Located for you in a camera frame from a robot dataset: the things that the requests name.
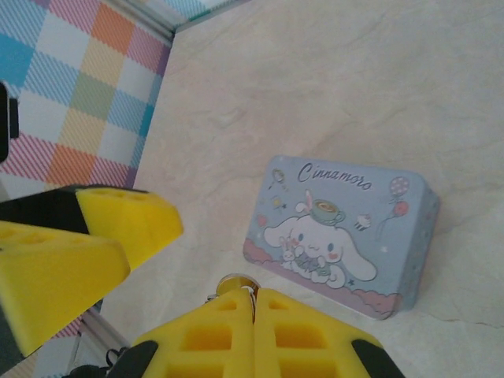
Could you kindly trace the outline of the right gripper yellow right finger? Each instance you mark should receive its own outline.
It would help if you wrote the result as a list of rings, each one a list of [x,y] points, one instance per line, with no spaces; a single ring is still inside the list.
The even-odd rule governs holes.
[[[254,319],[256,377],[403,377],[368,332],[273,289],[258,291]]]

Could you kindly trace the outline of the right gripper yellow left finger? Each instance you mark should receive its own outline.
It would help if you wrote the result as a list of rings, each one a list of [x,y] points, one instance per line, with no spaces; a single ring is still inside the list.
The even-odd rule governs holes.
[[[109,377],[252,377],[253,300],[246,288],[220,295],[141,335]]]

